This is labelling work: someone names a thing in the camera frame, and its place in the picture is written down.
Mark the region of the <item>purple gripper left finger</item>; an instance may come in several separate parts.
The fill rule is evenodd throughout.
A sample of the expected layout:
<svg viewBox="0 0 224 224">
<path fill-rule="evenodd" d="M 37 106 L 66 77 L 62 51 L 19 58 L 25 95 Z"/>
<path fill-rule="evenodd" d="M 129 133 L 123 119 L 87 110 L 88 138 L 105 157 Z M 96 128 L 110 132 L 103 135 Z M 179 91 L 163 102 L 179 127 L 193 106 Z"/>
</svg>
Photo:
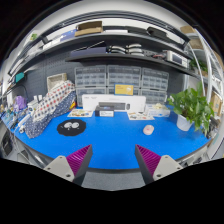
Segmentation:
<svg viewBox="0 0 224 224">
<path fill-rule="evenodd" d="M 81 186 L 92 155 L 92 145 L 88 145 L 67 157 L 58 156 L 44 170 Z"/>
</svg>

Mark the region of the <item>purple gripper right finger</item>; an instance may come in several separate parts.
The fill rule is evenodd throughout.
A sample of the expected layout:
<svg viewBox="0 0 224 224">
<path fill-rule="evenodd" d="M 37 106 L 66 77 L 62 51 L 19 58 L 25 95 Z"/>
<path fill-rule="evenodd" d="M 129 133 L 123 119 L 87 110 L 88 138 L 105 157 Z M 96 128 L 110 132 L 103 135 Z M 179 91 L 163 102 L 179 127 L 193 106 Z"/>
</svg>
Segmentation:
<svg viewBox="0 0 224 224">
<path fill-rule="evenodd" d="M 169 155 L 159 156 L 140 145 L 135 146 L 135 156 L 145 184 L 150 184 L 182 169 L 182 166 Z"/>
</svg>

